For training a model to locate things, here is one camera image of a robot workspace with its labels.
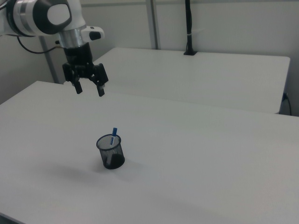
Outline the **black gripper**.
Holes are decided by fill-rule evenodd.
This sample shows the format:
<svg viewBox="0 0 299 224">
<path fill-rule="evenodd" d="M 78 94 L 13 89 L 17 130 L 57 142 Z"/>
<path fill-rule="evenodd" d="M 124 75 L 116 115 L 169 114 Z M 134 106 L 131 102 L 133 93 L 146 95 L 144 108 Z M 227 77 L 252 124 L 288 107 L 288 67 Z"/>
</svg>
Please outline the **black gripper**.
<svg viewBox="0 0 299 224">
<path fill-rule="evenodd" d="M 64 48 L 67 62 L 63 64 L 63 72 L 67 82 L 71 82 L 76 93 L 82 93 L 80 79 L 85 78 L 97 86 L 98 95 L 105 95 L 105 84 L 108 77 L 104 65 L 94 64 L 90 45 L 84 44 L 76 48 Z"/>
</svg>

